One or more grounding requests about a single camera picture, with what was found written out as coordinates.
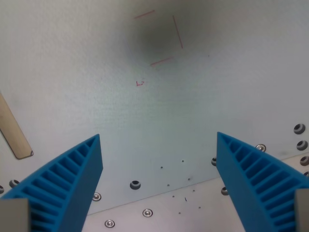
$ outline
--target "wooden stick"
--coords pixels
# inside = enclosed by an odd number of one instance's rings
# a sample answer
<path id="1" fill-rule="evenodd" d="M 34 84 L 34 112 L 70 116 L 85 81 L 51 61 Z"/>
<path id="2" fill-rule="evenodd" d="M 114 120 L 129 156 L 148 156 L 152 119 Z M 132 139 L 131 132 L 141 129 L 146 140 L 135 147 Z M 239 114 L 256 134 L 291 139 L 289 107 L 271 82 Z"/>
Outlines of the wooden stick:
<path id="1" fill-rule="evenodd" d="M 0 93 L 0 131 L 15 157 L 20 160 L 33 156 L 33 151 Z"/>

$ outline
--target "blue ribbed gripper pad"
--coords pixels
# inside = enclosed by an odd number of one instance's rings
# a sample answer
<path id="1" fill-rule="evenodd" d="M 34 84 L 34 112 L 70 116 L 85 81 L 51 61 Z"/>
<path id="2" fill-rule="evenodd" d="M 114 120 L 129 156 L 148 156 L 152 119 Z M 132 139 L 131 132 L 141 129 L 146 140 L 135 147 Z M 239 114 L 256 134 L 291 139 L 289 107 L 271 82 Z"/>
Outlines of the blue ribbed gripper pad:
<path id="1" fill-rule="evenodd" d="M 247 232 L 293 232 L 294 194 L 309 188 L 297 170 L 218 132 L 217 168 Z"/>
<path id="2" fill-rule="evenodd" d="M 38 169 L 2 199 L 28 198 L 32 232 L 80 232 L 102 170 L 97 134 Z"/>

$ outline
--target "red marker line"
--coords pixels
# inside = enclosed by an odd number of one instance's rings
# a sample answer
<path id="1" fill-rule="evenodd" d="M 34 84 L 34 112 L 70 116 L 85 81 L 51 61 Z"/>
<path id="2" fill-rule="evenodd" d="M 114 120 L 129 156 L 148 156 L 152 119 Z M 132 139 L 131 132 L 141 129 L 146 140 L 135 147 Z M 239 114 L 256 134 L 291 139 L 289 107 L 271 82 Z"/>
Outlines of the red marker line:
<path id="1" fill-rule="evenodd" d="M 167 60 L 170 60 L 170 59 L 173 59 L 173 58 L 174 58 L 174 57 L 169 57 L 169 58 L 166 58 L 166 59 L 157 61 L 157 62 L 155 62 L 155 63 L 150 64 L 150 66 L 155 66 L 155 65 L 157 65 L 157 64 L 163 63 L 163 62 L 165 62 L 165 61 L 167 61 Z"/>
<path id="2" fill-rule="evenodd" d="M 176 30 L 177 30 L 179 42 L 180 42 L 180 45 L 181 45 L 181 47 L 182 47 L 182 49 L 183 49 L 183 43 L 182 43 L 182 40 L 181 40 L 181 38 L 180 38 L 180 34 L 179 34 L 179 31 L 178 31 L 178 27 L 177 27 L 177 23 L 176 23 L 176 20 L 175 20 L 175 16 L 173 16 L 173 19 L 174 19 L 175 28 L 176 28 Z"/>
<path id="3" fill-rule="evenodd" d="M 141 84 L 139 84 L 138 82 L 136 82 L 136 86 L 142 86 L 145 82 L 142 81 Z"/>
<path id="4" fill-rule="evenodd" d="M 153 13 L 153 12 L 155 12 L 155 10 L 152 10 L 152 11 L 150 11 L 150 12 L 147 12 L 147 13 L 141 14 L 141 15 L 139 15 L 139 16 L 136 16 L 136 17 L 134 17 L 134 19 L 141 18 L 141 17 L 146 16 L 146 15 L 149 15 L 149 14 L 151 14 L 151 13 Z"/>

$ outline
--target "red tape marking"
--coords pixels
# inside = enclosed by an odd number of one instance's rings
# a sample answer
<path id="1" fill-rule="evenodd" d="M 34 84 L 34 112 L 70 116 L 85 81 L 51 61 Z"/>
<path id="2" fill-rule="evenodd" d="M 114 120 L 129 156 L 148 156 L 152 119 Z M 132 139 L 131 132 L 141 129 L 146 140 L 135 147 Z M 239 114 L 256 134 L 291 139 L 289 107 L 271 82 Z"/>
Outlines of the red tape marking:
<path id="1" fill-rule="evenodd" d="M 176 23 L 175 16 L 173 16 L 173 19 L 174 19 L 175 28 L 176 28 L 176 30 L 177 30 L 179 42 L 180 42 L 180 45 L 181 45 L 181 47 L 182 47 L 182 49 L 183 49 L 183 43 L 182 43 L 182 40 L 181 40 L 181 38 L 180 38 L 180 34 L 179 34 L 179 31 L 178 31 L 178 27 L 177 27 L 177 23 Z"/>
<path id="2" fill-rule="evenodd" d="M 146 16 L 146 15 L 149 15 L 149 14 L 151 14 L 151 13 L 153 13 L 153 12 L 155 12 L 155 10 L 152 10 L 152 11 L 150 11 L 150 12 L 147 12 L 147 13 L 141 14 L 141 15 L 139 15 L 139 16 L 136 16 L 136 17 L 134 17 L 134 19 L 141 18 L 141 17 Z"/>
<path id="3" fill-rule="evenodd" d="M 156 66 L 157 64 L 163 63 L 163 62 L 168 61 L 168 60 L 173 59 L 173 58 L 174 58 L 174 57 L 169 57 L 169 58 L 166 58 L 166 59 L 157 61 L 157 62 L 155 62 L 155 63 L 150 64 L 150 66 L 154 67 L 154 66 Z"/>

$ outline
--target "metal screw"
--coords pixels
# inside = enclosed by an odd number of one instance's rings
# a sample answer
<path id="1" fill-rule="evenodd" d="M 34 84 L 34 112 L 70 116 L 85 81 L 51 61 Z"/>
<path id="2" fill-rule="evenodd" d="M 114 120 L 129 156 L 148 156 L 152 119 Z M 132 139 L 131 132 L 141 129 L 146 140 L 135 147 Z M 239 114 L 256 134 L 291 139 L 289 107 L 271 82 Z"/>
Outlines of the metal screw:
<path id="1" fill-rule="evenodd" d="M 221 193 L 222 193 L 222 195 L 225 195 L 225 196 L 228 195 L 228 192 L 227 192 L 226 187 L 223 187 L 223 188 L 221 189 Z"/>
<path id="2" fill-rule="evenodd" d="M 211 164 L 212 164 L 213 166 L 217 166 L 217 157 L 212 158 Z"/>
<path id="3" fill-rule="evenodd" d="M 303 151 L 303 150 L 305 150 L 307 147 L 308 147 L 308 142 L 305 141 L 305 140 L 300 141 L 300 142 L 296 145 L 296 148 L 297 148 L 297 150 L 299 150 L 299 151 Z"/>
<path id="4" fill-rule="evenodd" d="M 255 148 L 263 152 L 266 151 L 266 146 L 264 144 L 259 144 Z"/>
<path id="5" fill-rule="evenodd" d="M 294 133 L 295 134 L 302 134 L 304 133 L 306 127 L 304 124 L 297 124 L 295 127 L 294 127 Z"/>
<path id="6" fill-rule="evenodd" d="M 309 164 L 309 156 L 304 156 L 299 162 L 302 166 L 307 166 Z"/>
<path id="7" fill-rule="evenodd" d="M 146 218 L 150 218 L 153 214 L 154 213 L 153 213 L 153 211 L 151 209 L 144 209 L 144 211 L 143 211 L 143 215 Z"/>
<path id="8" fill-rule="evenodd" d="M 18 184 L 19 184 L 19 181 L 17 181 L 17 180 L 10 180 L 10 182 L 9 182 L 9 186 L 11 188 L 16 187 Z"/>
<path id="9" fill-rule="evenodd" d="M 107 220 L 107 221 L 105 222 L 105 226 L 106 226 L 107 228 L 113 228 L 113 227 L 115 226 L 115 222 L 114 222 L 113 220 Z"/>
<path id="10" fill-rule="evenodd" d="M 92 200 L 94 202 L 98 202 L 99 200 L 101 200 L 101 194 L 99 194 L 98 192 L 95 192 L 95 194 L 93 194 Z"/>

